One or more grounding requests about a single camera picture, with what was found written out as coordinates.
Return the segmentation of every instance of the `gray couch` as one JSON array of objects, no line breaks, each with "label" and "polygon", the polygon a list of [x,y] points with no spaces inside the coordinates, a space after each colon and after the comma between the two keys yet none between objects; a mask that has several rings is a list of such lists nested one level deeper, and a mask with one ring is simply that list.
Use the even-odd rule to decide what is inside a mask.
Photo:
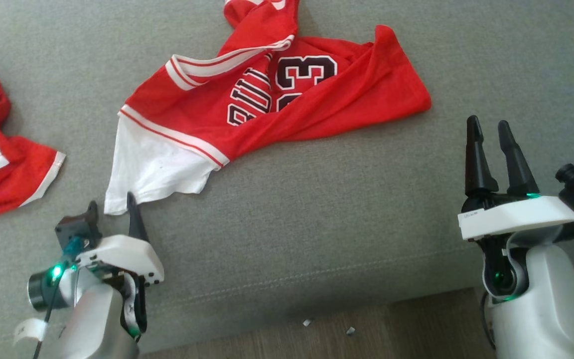
[{"label": "gray couch", "polygon": [[[0,1],[4,131],[68,157],[44,198],[0,215],[0,358],[39,316],[29,275],[59,257],[53,228],[103,203],[118,109],[172,54],[210,58],[230,33],[220,0]],[[200,195],[142,207],[166,281],[147,292],[142,350],[480,282],[458,238],[465,119],[477,114],[507,187],[496,124],[508,120],[542,191],[574,162],[574,1],[303,0],[300,33],[364,42],[391,26],[432,95],[407,120],[247,155]],[[102,232],[127,232],[127,216]],[[574,253],[574,243],[569,247]],[[55,312],[51,343],[68,318]]]}]

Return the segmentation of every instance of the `cable tag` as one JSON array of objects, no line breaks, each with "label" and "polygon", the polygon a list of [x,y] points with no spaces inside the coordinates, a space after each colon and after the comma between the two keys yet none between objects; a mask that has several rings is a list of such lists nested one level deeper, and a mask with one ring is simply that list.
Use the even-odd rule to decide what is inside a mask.
[{"label": "cable tag", "polygon": [[37,318],[29,318],[19,323],[14,329],[13,345],[23,338],[32,338],[43,341],[48,329],[48,323]]}]

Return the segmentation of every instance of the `black number on jersey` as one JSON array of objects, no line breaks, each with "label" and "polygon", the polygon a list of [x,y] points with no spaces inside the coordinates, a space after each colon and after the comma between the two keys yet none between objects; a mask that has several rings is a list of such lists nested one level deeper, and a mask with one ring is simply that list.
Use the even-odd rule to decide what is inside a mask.
[{"label": "black number on jersey", "polygon": [[[295,76],[289,74],[289,69],[296,69]],[[320,74],[314,75],[313,69],[319,68]],[[296,89],[296,79],[314,79],[314,85],[321,83],[338,71],[338,64],[330,56],[281,57],[278,59],[276,70],[276,84],[282,90]],[[282,95],[276,102],[277,111],[282,110],[301,93],[288,93]]]}]

